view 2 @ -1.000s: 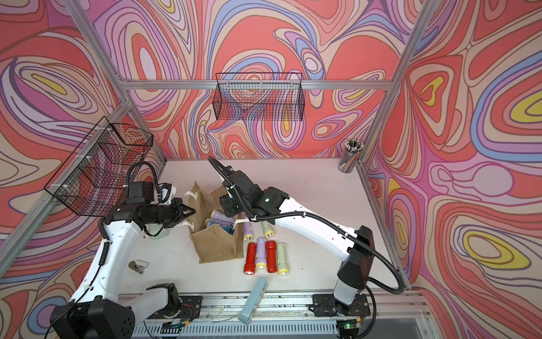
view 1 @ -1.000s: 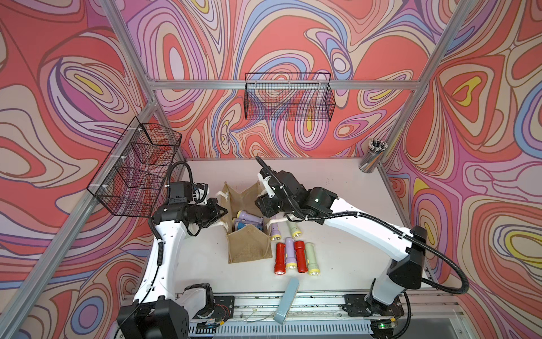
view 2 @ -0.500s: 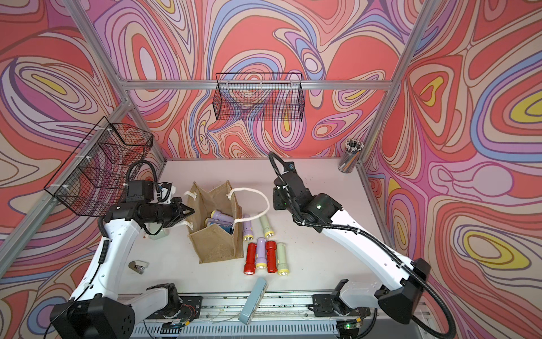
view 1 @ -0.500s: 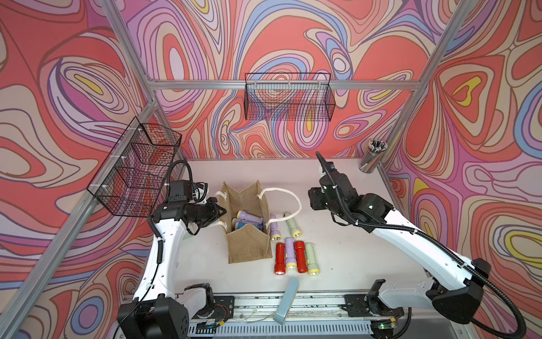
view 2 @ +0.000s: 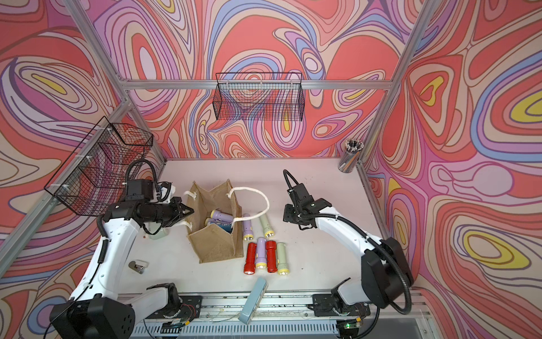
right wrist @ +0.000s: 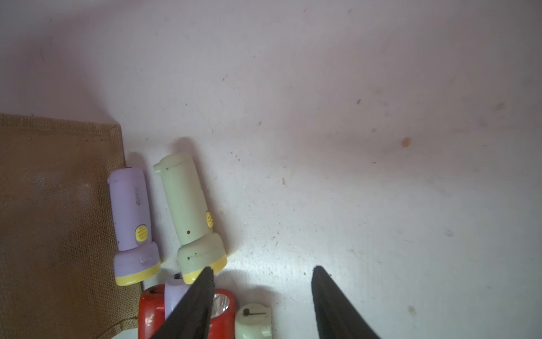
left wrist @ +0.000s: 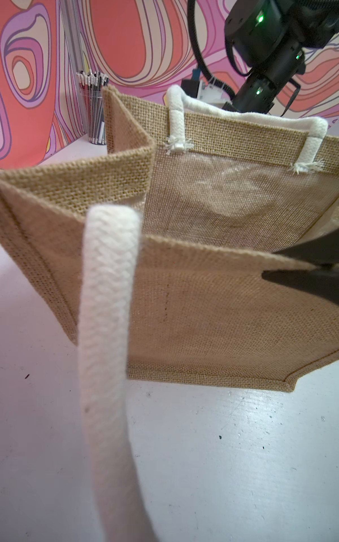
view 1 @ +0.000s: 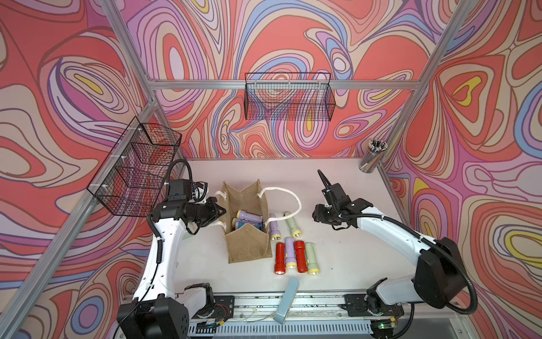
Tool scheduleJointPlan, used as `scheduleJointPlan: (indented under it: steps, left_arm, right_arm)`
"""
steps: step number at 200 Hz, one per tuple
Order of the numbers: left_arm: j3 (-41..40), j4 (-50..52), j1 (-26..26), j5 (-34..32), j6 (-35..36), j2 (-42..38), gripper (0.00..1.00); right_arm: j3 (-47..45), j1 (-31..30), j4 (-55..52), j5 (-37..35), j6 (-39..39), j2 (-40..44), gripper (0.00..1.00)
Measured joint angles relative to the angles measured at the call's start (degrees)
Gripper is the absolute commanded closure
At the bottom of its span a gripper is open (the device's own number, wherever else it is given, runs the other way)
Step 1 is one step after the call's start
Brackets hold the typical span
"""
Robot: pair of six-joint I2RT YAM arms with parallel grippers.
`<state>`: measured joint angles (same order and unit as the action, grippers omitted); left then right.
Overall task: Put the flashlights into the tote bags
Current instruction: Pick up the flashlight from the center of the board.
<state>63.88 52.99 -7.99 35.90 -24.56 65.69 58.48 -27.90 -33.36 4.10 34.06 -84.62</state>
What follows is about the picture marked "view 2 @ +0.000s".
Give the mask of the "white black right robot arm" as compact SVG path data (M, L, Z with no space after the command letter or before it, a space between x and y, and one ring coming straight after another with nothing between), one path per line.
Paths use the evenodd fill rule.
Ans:
M411 287L414 278L399 242L362 230L342 216L329 201L314 199L288 170L283 171L283 176L292 201L285 206L283 221L297 225L301 231L323 231L360 259L359 281L347 278L331 290L336 309L364 303L380 309L392 307L399 314L409 314L413 307Z

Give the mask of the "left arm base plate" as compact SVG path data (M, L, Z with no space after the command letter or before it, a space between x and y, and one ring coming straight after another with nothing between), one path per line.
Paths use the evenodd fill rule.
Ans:
M181 306L176 312L167 312L162 315L164 319L194 320L200 317L203 297L201 295L180 296Z

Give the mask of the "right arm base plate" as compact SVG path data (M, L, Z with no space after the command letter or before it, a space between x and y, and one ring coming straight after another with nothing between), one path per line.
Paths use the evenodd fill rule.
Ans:
M371 315L370 307L364 303L346 305L337 295L331 293L312 295L312 303L307 305L317 317L360 317Z

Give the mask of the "brown burlap tote bag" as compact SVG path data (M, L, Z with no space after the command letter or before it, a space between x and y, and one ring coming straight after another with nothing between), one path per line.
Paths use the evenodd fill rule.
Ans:
M243 217L236 195L238 191L261 195L265 200L265 208L254 216ZM244 257L242 223L259 218L270 209L269 199L263 192L246 186L234 187L229 180L210 190L194 182L185 195L186 205L194 213L185 219L184 224L189 243L201 264ZM206 223L214 210L233 216L230 232L216 223Z

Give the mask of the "green flashlight row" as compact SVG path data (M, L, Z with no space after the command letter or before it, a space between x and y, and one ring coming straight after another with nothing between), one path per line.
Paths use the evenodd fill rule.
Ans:
M271 237L274 237L275 236L275 230L272 228L272 226L270 224L268 215L263 214L262 216L259 217L259 220L261 222L264 237L268 238L268 239L271 238Z
M287 261L286 244L277 244L277 272L279 275L289 274L289 265Z

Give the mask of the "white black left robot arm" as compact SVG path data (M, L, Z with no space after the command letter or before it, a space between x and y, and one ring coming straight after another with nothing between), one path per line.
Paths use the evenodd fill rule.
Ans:
M144 160L133 161L125 173L125 195L97 216L100 233L91 262L69 299L55 305L49 325L62 338L130 338L135 326L154 313L174 317L183 303L176 285L152 285L127 302L119 300L120 275L140 231L153 233L170 228L193 215L194 210L174 195L172 184L152 179L131 179L132 169Z

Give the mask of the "blue flashlight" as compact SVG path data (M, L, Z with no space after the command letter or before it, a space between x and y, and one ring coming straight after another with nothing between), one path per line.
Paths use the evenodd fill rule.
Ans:
M232 230L233 230L233 227L232 227L232 224L231 223L223 223L223 222L219 222L219 221L210 221L207 223L207 226L210 226L210 225L216 225L218 226L220 229L228 232L228 233L232 233Z

